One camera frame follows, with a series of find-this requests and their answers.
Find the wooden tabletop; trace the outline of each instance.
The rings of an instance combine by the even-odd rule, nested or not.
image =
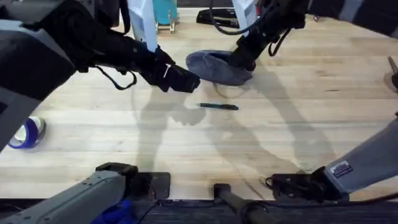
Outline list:
[[[188,54],[233,50],[238,39],[196,24],[197,12],[181,9],[177,32],[158,36],[183,67]],[[96,69],[77,73],[34,112],[48,124],[40,145],[1,153],[0,197],[51,197],[102,163],[123,162],[170,172],[170,198],[212,198],[212,185],[224,182],[244,198],[271,199],[259,178],[325,166],[394,118],[397,95],[383,82],[390,55],[398,60],[398,41],[308,16],[306,28],[293,31],[277,56],[261,55],[242,87],[216,91],[202,81],[193,94],[162,93],[139,77],[136,86],[118,91]],[[105,70],[121,83],[131,81]],[[203,110],[199,102],[240,110]],[[353,198],[392,193],[397,184],[390,179]]]

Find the pen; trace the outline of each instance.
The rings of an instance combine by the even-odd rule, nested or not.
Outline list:
[[[216,109],[222,109],[222,110],[238,110],[239,108],[235,105],[227,105],[227,104],[215,104],[215,103],[197,103],[198,106],[200,107],[205,107],[205,108],[216,108]]]

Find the gray robot arm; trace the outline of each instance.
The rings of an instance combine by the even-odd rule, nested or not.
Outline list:
[[[104,164],[89,178],[39,204],[3,219],[0,224],[87,224],[128,193],[126,183],[137,167]]]

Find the cable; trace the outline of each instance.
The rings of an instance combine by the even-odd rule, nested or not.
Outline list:
[[[271,5],[267,8],[267,11],[272,8],[273,6],[276,5],[276,1],[272,1]],[[238,31],[227,31],[222,29],[217,22],[214,19],[213,16],[213,0],[210,0],[210,6],[209,6],[209,13],[210,13],[210,20],[213,23],[214,27],[222,34],[226,34],[226,35],[241,35],[244,34],[245,32],[251,30],[254,26],[258,25],[258,23],[260,21],[263,20],[263,18],[265,18],[267,11],[262,13],[260,18],[258,18],[256,21],[254,21],[252,24],[250,24],[249,26],[247,26],[246,28],[242,29],[242,30],[238,30]]]
[[[276,47],[274,49],[274,51],[272,51],[271,47],[272,47],[272,43],[269,44],[268,46],[268,54],[269,56],[273,57],[276,55],[276,53],[278,53],[279,47],[280,45],[283,43],[283,41],[285,40],[286,36],[289,34],[289,32],[292,30],[292,28],[289,28],[285,31],[285,33],[282,35],[282,37],[279,39],[278,43],[276,44]]]
[[[157,206],[157,203],[155,202],[152,206],[148,208],[148,210],[141,216],[141,218],[138,220],[137,224],[141,224],[141,222],[144,220],[144,218],[148,215],[148,213],[154,209]]]
[[[18,207],[17,205],[12,205],[12,204],[0,204],[0,207],[9,207],[9,208],[13,208],[14,210],[17,211],[23,211],[24,209],[21,207]]]
[[[264,209],[265,212],[268,212],[268,208],[262,205],[260,202],[248,202],[245,203],[241,208],[238,209],[236,212],[236,215],[240,219],[242,224],[248,224],[250,223],[248,214],[251,212],[251,210],[254,210],[255,208],[261,207]]]
[[[215,206],[218,206],[218,204],[216,203],[211,203],[210,205],[207,206],[181,206],[181,205],[167,205],[167,204],[163,204],[162,202],[160,202],[160,206],[161,207],[171,207],[171,208],[192,208],[192,209],[201,209],[201,208],[213,208]]]
[[[113,83],[113,85],[118,89],[118,90],[127,90],[128,88],[132,87],[133,85],[137,84],[137,77],[136,74],[132,73],[129,71],[129,73],[131,73],[131,75],[134,77],[134,80],[132,81],[132,83],[128,84],[125,87],[121,87],[117,82],[115,82],[113,80],[112,77],[110,77],[101,67],[99,66],[94,66],[95,68],[97,68],[106,78],[108,78],[109,80],[111,80],[111,82]]]

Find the gray beanie hat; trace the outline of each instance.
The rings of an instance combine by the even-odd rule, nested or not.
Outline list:
[[[188,55],[188,69],[199,78],[222,85],[240,86],[252,78],[251,72],[234,68],[221,58],[231,55],[223,50],[200,50]]]

